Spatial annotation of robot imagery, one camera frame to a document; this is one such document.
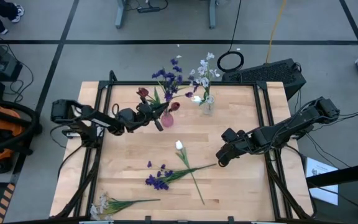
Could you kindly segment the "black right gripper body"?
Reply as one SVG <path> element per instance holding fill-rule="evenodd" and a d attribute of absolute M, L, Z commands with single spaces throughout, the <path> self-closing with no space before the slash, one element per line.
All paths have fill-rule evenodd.
<path fill-rule="evenodd" d="M 243 130 L 236 133 L 233 129 L 228 128 L 222 133 L 221 137 L 224 141 L 221 150 L 228 152 L 230 155 L 243 155 L 254 152 L 255 146 Z"/>

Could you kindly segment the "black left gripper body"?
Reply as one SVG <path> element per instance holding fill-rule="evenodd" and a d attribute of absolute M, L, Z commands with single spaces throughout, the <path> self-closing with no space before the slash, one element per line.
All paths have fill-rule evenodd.
<path fill-rule="evenodd" d="M 148 104 L 139 104 L 136 107 L 137 112 L 131 108 L 120 110 L 116 114 L 116 119 L 122 122 L 128 131 L 147 126 L 151 121 L 156 121 L 154 111 Z"/>

